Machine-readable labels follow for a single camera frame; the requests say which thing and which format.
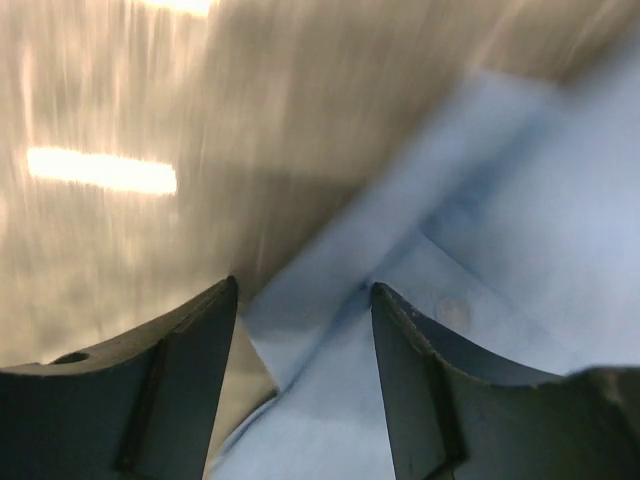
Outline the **light blue long sleeve shirt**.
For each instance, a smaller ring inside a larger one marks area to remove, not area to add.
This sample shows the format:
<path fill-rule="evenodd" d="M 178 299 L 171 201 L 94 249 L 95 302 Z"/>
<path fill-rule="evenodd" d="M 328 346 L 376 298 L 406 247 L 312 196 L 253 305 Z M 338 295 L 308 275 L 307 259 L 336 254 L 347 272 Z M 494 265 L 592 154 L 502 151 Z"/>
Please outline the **light blue long sleeve shirt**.
<path fill-rule="evenodd" d="M 393 475 L 368 297 L 566 374 L 639 360 L 639 37 L 559 91 L 484 71 L 402 159 L 253 299 L 277 396 L 215 479 Z"/>

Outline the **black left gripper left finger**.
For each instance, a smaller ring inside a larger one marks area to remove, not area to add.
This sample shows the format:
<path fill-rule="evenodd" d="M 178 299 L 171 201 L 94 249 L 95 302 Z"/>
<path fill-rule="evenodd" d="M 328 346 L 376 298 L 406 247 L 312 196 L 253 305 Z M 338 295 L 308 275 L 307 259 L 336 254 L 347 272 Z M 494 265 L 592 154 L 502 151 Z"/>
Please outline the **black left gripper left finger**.
<path fill-rule="evenodd" d="M 5 479 L 199 479 L 234 331 L 228 277 L 49 364 L 1 372 Z"/>

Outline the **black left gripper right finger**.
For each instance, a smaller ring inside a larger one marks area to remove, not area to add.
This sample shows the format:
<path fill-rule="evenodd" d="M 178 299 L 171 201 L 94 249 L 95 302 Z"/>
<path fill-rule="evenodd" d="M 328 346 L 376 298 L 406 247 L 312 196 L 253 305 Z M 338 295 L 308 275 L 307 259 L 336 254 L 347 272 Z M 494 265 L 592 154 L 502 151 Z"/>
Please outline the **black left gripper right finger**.
<path fill-rule="evenodd" d="M 379 378 L 399 479 L 635 479 L 639 371 L 558 376 L 496 355 L 371 291 Z"/>

